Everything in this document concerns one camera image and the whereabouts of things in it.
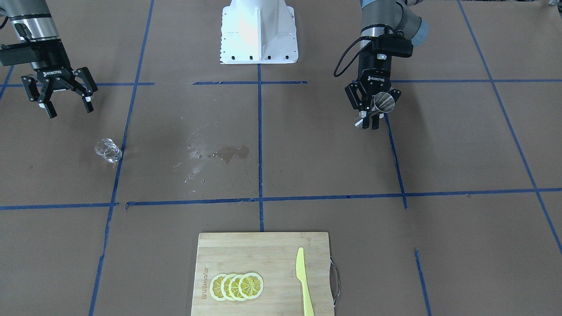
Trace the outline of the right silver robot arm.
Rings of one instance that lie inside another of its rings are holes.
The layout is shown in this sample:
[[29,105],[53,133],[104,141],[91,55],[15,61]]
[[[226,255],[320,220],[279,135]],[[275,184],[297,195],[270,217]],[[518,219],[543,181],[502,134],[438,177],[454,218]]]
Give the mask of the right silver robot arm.
[[91,113],[92,96],[98,86],[87,67],[72,68],[46,1],[3,0],[0,8],[4,17],[1,27],[12,24],[20,40],[1,45],[1,65],[30,64],[35,73],[21,77],[28,100],[54,118],[58,114],[52,94],[69,90],[81,97],[86,112]]

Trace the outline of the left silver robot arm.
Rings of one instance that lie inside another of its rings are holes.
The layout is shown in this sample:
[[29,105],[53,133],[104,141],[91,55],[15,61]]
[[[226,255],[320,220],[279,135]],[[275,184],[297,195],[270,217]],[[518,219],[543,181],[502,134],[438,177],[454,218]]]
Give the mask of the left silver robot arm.
[[362,0],[362,29],[356,43],[360,49],[357,79],[345,87],[354,110],[355,126],[379,127],[381,118],[395,109],[401,91],[392,86],[392,59],[410,58],[429,32],[428,24],[410,10],[416,1]]

